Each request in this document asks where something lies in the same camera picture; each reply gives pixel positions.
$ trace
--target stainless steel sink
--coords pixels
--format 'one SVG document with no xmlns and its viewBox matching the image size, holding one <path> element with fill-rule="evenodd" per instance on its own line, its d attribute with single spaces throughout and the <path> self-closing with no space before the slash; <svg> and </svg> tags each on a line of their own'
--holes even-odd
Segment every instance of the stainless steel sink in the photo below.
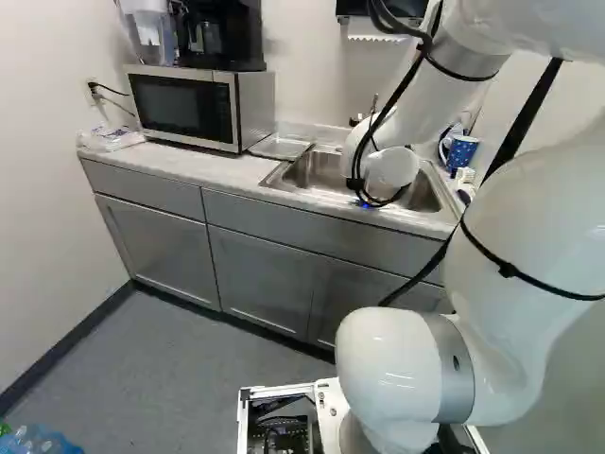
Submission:
<svg viewBox="0 0 605 454">
<path fill-rule="evenodd" d="M 260 185 L 330 202 L 359 204 L 355 194 L 347 188 L 344 177 L 340 175 L 339 160 L 340 153 L 336 148 L 315 146 L 294 163 L 278 166 Z M 406 210 L 430 217 L 437 215 L 441 220 L 455 222 L 451 208 L 441 193 L 438 178 L 431 163 L 421 161 L 418 177 L 403 197 L 389 206 L 389 210 Z M 368 187 L 368 191 L 380 199 L 386 199 L 394 193 L 392 188 L 379 186 Z"/>
</svg>

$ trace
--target wall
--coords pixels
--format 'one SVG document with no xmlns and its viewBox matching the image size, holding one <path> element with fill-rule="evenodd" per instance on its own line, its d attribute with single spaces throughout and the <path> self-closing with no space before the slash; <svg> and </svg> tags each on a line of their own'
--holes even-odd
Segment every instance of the wall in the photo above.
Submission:
<svg viewBox="0 0 605 454">
<path fill-rule="evenodd" d="M 473 161 L 479 173 L 489 165 L 546 65 L 546 58 L 515 54 L 491 87 L 473 131 L 483 140 Z M 565 63 L 521 151 L 556 143 L 595 116 L 605 106 L 604 79 L 604 67 Z M 579 203 L 588 208 L 590 202 Z M 515 423 L 481 429 L 492 454 L 605 450 L 605 356 L 598 348 L 604 325 L 605 305 L 596 303 L 555 346 L 536 407 Z"/>
<path fill-rule="evenodd" d="M 335 0 L 263 0 L 265 53 L 283 120 L 347 126 L 390 95 L 406 44 L 349 42 Z"/>
<path fill-rule="evenodd" d="M 128 276 L 75 152 L 83 81 L 128 58 L 111 0 L 4 2 L 0 26 L 0 391 Z"/>
</svg>

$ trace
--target gray countertop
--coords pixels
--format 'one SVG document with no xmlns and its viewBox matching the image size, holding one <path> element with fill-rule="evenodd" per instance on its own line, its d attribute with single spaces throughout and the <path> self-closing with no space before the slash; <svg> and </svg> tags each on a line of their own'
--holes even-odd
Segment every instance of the gray countertop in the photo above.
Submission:
<svg viewBox="0 0 605 454">
<path fill-rule="evenodd" d="M 355 205 L 308 197 L 279 189 L 259 186 L 259 183 L 280 164 L 278 161 L 247 154 L 229 156 L 146 142 L 112 152 L 79 149 L 83 159 L 119 166 L 183 183 L 223 191 L 259 201 L 268 201 L 302 210 L 345 218 L 400 232 L 446 239 L 455 223 L 426 220 L 413 213 L 389 207 L 367 210 Z"/>
</svg>

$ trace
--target gray carpet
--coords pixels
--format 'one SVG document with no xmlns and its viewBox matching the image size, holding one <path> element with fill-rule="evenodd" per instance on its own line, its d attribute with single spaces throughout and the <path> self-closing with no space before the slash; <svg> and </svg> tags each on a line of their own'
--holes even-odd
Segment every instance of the gray carpet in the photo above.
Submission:
<svg viewBox="0 0 605 454">
<path fill-rule="evenodd" d="M 334 376 L 334 366 L 137 293 L 9 415 L 88 454 L 235 453 L 237 390 Z"/>
</svg>

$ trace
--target black cable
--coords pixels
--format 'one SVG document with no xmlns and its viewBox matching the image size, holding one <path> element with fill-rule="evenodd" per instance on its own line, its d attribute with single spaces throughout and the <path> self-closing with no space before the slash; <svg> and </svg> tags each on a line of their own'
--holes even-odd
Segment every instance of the black cable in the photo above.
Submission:
<svg viewBox="0 0 605 454">
<path fill-rule="evenodd" d="M 416 73 L 418 72 L 418 69 L 420 68 L 420 65 L 422 64 L 423 60 L 424 60 L 424 54 L 421 54 L 412 63 L 411 68 L 409 69 L 409 71 L 407 71 L 404 79 L 401 81 L 401 83 L 397 86 L 397 88 L 395 89 L 393 94 L 390 96 L 389 100 L 387 101 L 387 104 L 385 104 L 385 107 L 382 109 L 382 111 L 380 112 L 380 114 L 378 115 L 376 120 L 372 124 L 370 124 L 370 127 L 368 128 L 366 133 L 361 138 L 361 141 L 359 141 L 359 144 L 357 145 L 357 148 L 355 149 L 354 156 L 353 156 L 353 162 L 352 162 L 353 180 L 354 180 L 354 183 L 355 183 L 355 181 L 357 183 L 357 187 L 354 187 L 355 192 L 361 193 L 362 189 L 363 189 L 363 182 L 361 180 L 361 155 L 363 153 L 363 150 L 370 143 L 370 140 L 373 137 L 374 133 L 376 132 L 376 130 L 378 130 L 378 127 L 380 127 L 382 122 L 385 120 L 385 118 L 389 114 L 390 110 L 395 106 L 395 104 L 397 103 L 397 101 L 399 100 L 399 98 L 401 97 L 403 92 L 406 90 L 406 88 L 409 86 L 411 81 L 414 80 L 414 77 L 416 76 Z M 368 199 L 371 202 L 376 203 L 376 204 L 380 204 L 380 203 L 384 202 L 384 201 L 375 199 L 373 197 L 368 197 Z"/>
<path fill-rule="evenodd" d="M 552 293 L 557 296 L 562 296 L 563 298 L 567 298 L 569 300 L 600 301 L 602 299 L 605 299 L 605 294 L 582 295 L 580 293 L 574 293 L 572 291 L 567 291 L 567 290 L 563 290 L 561 288 L 556 288 L 554 286 L 551 286 L 550 284 L 547 284 L 545 282 L 542 282 L 542 281 L 536 279 L 535 277 L 525 274 L 524 272 L 519 270 L 517 267 L 515 267 L 512 263 L 507 262 L 506 260 L 498 257 L 495 253 L 491 252 L 488 248 L 483 246 L 483 244 L 481 244 L 481 242 L 478 239 L 476 239 L 476 237 L 473 234 L 471 234 L 471 231 L 469 230 L 468 226 L 464 222 L 464 217 L 462 217 L 462 219 L 460 220 L 459 225 L 460 225 L 460 230 L 462 231 L 462 233 L 464 233 L 464 235 L 467 237 L 467 239 L 470 241 L 470 243 L 473 246 L 475 246 L 475 248 L 480 253 L 482 253 L 483 256 L 485 256 L 485 258 L 487 258 L 488 260 L 490 260 L 491 262 L 493 262 L 495 265 L 497 265 L 500 268 L 498 272 L 500 273 L 500 275 L 502 277 L 504 277 L 506 279 L 510 279 L 511 277 L 516 277 L 517 279 L 521 279 L 522 281 L 527 282 L 528 284 L 530 284 L 534 287 L 537 287 L 540 290 L 547 291 L 548 293 Z"/>
<path fill-rule="evenodd" d="M 372 112 L 370 113 L 370 125 L 372 125 L 372 123 L 374 121 L 374 114 L 376 114 L 376 110 L 372 109 Z M 380 149 L 378 149 L 378 146 L 376 145 L 376 141 L 374 140 L 373 134 L 372 134 L 372 137 L 370 137 L 370 140 L 372 140 L 372 145 L 374 146 L 374 149 L 376 151 L 380 151 Z"/>
<path fill-rule="evenodd" d="M 382 31 L 383 33 L 386 33 L 387 35 L 399 34 L 392 26 L 387 26 L 382 22 L 382 20 L 380 19 L 380 16 L 378 15 L 378 12 L 374 8 L 372 0 L 367 1 L 367 6 L 368 6 L 368 15 L 370 16 L 370 20 L 372 21 L 372 24 L 379 31 Z"/>
<path fill-rule="evenodd" d="M 430 47 L 433 44 L 433 37 L 426 33 L 425 31 L 420 30 L 414 26 L 409 26 L 404 24 L 399 19 L 397 19 L 390 9 L 387 8 L 385 2 L 383 0 L 370 0 L 372 2 L 372 6 L 378 13 L 381 19 L 383 19 L 392 29 L 394 29 L 397 33 L 403 35 L 409 35 L 416 38 L 420 38 L 423 40 L 423 46 L 425 47 L 426 52 L 430 50 Z"/>
<path fill-rule="evenodd" d="M 118 104 L 117 102 L 115 102 L 113 99 L 109 99 L 108 97 L 104 97 L 103 95 L 96 95 L 99 99 L 105 99 L 107 102 L 113 104 L 115 107 L 117 107 L 118 109 L 121 109 L 122 111 L 126 112 L 128 115 L 131 115 L 133 117 L 136 118 L 136 115 L 134 113 L 132 113 L 131 111 L 129 111 L 126 107 L 122 106 L 121 104 Z"/>
<path fill-rule="evenodd" d="M 472 77 L 472 76 L 463 76 L 462 74 L 456 73 L 456 72 L 452 71 L 451 69 L 447 69 L 445 66 L 441 65 L 435 59 L 433 59 L 433 57 L 431 57 L 430 54 L 428 54 L 426 56 L 426 61 L 431 63 L 431 65 L 435 69 L 442 72 L 444 75 L 449 76 L 452 79 L 463 80 L 465 82 L 485 82 L 487 80 L 495 78 L 498 75 L 498 71 L 496 71 L 495 73 L 490 74 L 489 76 L 484 76 L 484 77 L 479 77 L 479 78 Z"/>
<path fill-rule="evenodd" d="M 483 181 L 481 182 L 481 184 L 484 184 L 485 181 L 498 168 L 503 166 L 506 162 L 510 161 L 516 154 L 517 150 L 521 147 L 521 143 L 523 142 L 523 139 L 526 137 L 527 132 L 529 131 L 529 128 L 531 127 L 531 124 L 533 123 L 533 120 L 536 117 L 536 114 L 538 113 L 538 111 L 540 110 L 542 105 L 544 104 L 544 100 L 546 98 L 546 95 L 548 94 L 548 91 L 550 90 L 550 87 L 552 87 L 552 84 L 554 83 L 555 78 L 559 74 L 559 69 L 561 68 L 561 64 L 562 64 L 561 59 L 553 58 L 550 60 L 550 63 L 544 70 L 542 76 L 540 77 L 540 80 L 534 87 L 531 95 L 529 95 L 529 97 L 527 98 L 527 101 L 526 101 L 525 105 L 523 106 L 523 109 L 521 110 L 519 115 L 517 115 L 517 118 L 515 119 L 512 126 L 510 127 L 507 137 L 504 139 L 504 142 L 502 142 L 500 149 L 498 150 L 495 157 L 493 158 L 493 161 L 492 161 L 492 164 L 490 165 L 488 173 L 486 174 L 486 176 L 483 179 Z M 424 267 L 415 276 L 413 276 L 409 281 L 407 281 L 403 286 L 401 286 L 400 288 L 397 288 L 391 294 L 389 294 L 387 297 L 383 298 L 383 300 L 378 303 L 378 306 L 381 306 L 381 307 L 390 306 L 393 303 L 393 301 L 395 301 L 397 298 L 399 298 L 403 294 L 407 293 L 413 287 L 415 287 L 417 284 L 419 284 L 432 270 L 434 270 L 440 264 L 440 262 L 445 257 L 445 253 L 447 252 L 447 247 L 449 246 L 449 243 L 452 239 L 452 236 L 454 235 L 454 232 L 458 228 L 458 225 L 454 228 L 454 230 L 452 231 L 450 236 L 447 237 L 447 239 L 441 245 L 441 247 L 435 253 L 435 255 L 433 255 L 430 258 L 428 263 L 426 265 L 424 265 Z"/>
<path fill-rule="evenodd" d="M 372 144 L 377 149 L 376 143 L 373 138 L 374 133 L 384 122 L 390 110 L 395 106 L 395 104 L 397 103 L 403 92 L 407 89 L 411 81 L 414 80 L 414 77 L 416 76 L 416 73 L 418 72 L 418 69 L 420 68 L 424 58 L 426 57 L 426 55 L 428 55 L 428 51 L 432 46 L 433 41 L 432 36 L 428 33 L 425 33 L 419 30 L 418 28 L 414 28 L 412 26 L 407 26 L 405 24 L 400 23 L 397 18 L 392 15 L 392 13 L 389 11 L 389 9 L 386 7 L 382 0 L 368 0 L 368 11 L 370 12 L 371 16 L 373 14 L 376 16 L 376 22 L 380 22 L 380 18 L 378 16 L 382 14 L 383 16 L 385 16 L 385 20 L 388 21 L 391 26 L 394 26 L 395 23 L 397 23 L 398 29 L 401 31 L 401 33 L 409 34 L 411 36 L 415 36 L 423 40 L 422 45 L 419 47 L 421 50 L 420 56 L 412 63 L 409 71 L 406 73 L 406 76 L 399 84 L 399 86 L 395 89 L 393 94 L 390 96 L 389 100 L 387 101 L 387 104 L 376 118 L 376 121 L 372 123 L 371 119 L 368 130 L 361 138 L 361 141 L 357 145 L 357 148 L 354 152 L 352 160 L 352 179 L 347 182 L 347 185 L 355 191 L 357 198 L 366 206 L 369 206 L 371 208 L 380 208 L 400 199 L 401 196 L 406 192 L 407 186 L 400 188 L 392 197 L 386 200 L 380 200 L 370 195 L 365 189 L 365 182 L 361 177 L 361 159 L 363 155 L 363 150 L 370 143 L 370 141 L 372 141 Z M 440 2 L 438 4 L 435 21 L 431 27 L 431 34 L 433 36 L 439 28 L 442 11 L 443 2 Z"/>
<path fill-rule="evenodd" d="M 510 161 L 517 149 L 519 149 L 521 142 L 523 142 L 523 139 L 527 135 L 527 131 L 529 131 L 529 127 L 533 123 L 538 111 L 540 111 L 546 95 L 548 95 L 548 91 L 550 90 L 552 83 L 559 74 L 562 63 L 563 60 L 561 59 L 550 59 L 550 62 L 540 77 L 540 80 L 538 80 L 538 83 L 531 92 L 531 95 L 529 95 L 529 98 L 521 109 L 521 112 L 519 112 L 514 120 L 514 123 L 512 123 L 507 136 L 504 138 L 500 149 L 496 152 L 492 164 L 485 173 L 485 177 L 483 177 L 483 181 L 481 183 L 485 183 L 485 181 L 490 178 L 498 168 Z"/>
<path fill-rule="evenodd" d="M 98 83 L 98 82 L 88 82 L 88 87 L 91 90 L 94 90 L 96 87 L 101 87 L 101 88 L 104 88 L 105 90 L 109 90 L 110 92 L 115 93 L 116 95 L 130 96 L 128 93 L 118 92 L 117 90 L 114 90 L 113 88 L 110 88 L 107 85 L 103 85 L 102 83 Z"/>
<path fill-rule="evenodd" d="M 396 290 L 392 291 L 388 296 L 386 296 L 385 298 L 383 298 L 380 301 L 380 303 L 378 303 L 378 306 L 379 307 L 386 307 L 386 306 L 392 305 L 392 303 L 397 298 L 399 298 L 404 293 L 407 293 L 412 288 L 416 287 L 421 281 L 423 281 L 424 278 L 426 276 L 428 276 L 431 273 L 431 271 L 434 270 L 440 264 L 440 262 L 443 260 L 443 258 L 445 257 L 445 253 L 447 252 L 447 247 L 449 246 L 450 241 L 452 240 L 452 236 L 454 235 L 455 231 L 456 231 L 456 229 L 454 229 L 452 231 L 452 233 L 450 234 L 450 236 L 447 237 L 447 239 L 445 240 L 445 242 L 443 242 L 443 244 L 441 245 L 441 247 L 439 248 L 439 250 L 435 253 L 435 255 L 433 255 L 430 258 L 430 260 L 428 261 L 428 263 L 426 265 L 424 265 L 423 268 L 420 271 L 418 271 L 418 273 L 414 277 L 412 277 L 409 281 L 407 281 L 401 287 L 399 287 Z"/>
</svg>

